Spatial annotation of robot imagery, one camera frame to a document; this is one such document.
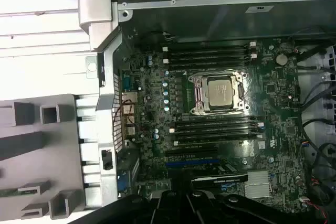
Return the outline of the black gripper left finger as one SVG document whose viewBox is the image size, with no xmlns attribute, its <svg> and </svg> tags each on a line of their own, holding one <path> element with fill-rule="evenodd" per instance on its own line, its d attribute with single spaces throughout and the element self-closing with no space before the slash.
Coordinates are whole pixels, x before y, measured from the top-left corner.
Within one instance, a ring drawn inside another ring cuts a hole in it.
<svg viewBox="0 0 336 224">
<path fill-rule="evenodd" d="M 90 213 L 88 223 L 180 223 L 181 203 L 181 194 L 171 190 L 150 200 L 130 195 Z"/>
</svg>

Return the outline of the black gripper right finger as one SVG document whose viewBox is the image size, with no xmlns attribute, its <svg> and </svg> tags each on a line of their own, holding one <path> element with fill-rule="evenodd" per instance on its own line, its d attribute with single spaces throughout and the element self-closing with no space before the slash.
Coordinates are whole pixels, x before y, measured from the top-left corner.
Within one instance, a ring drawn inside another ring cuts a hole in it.
<svg viewBox="0 0 336 224">
<path fill-rule="evenodd" d="M 299 223 L 301 217 L 288 214 L 241 195 L 214 196 L 194 191 L 186 198 L 196 223 Z"/>
</svg>

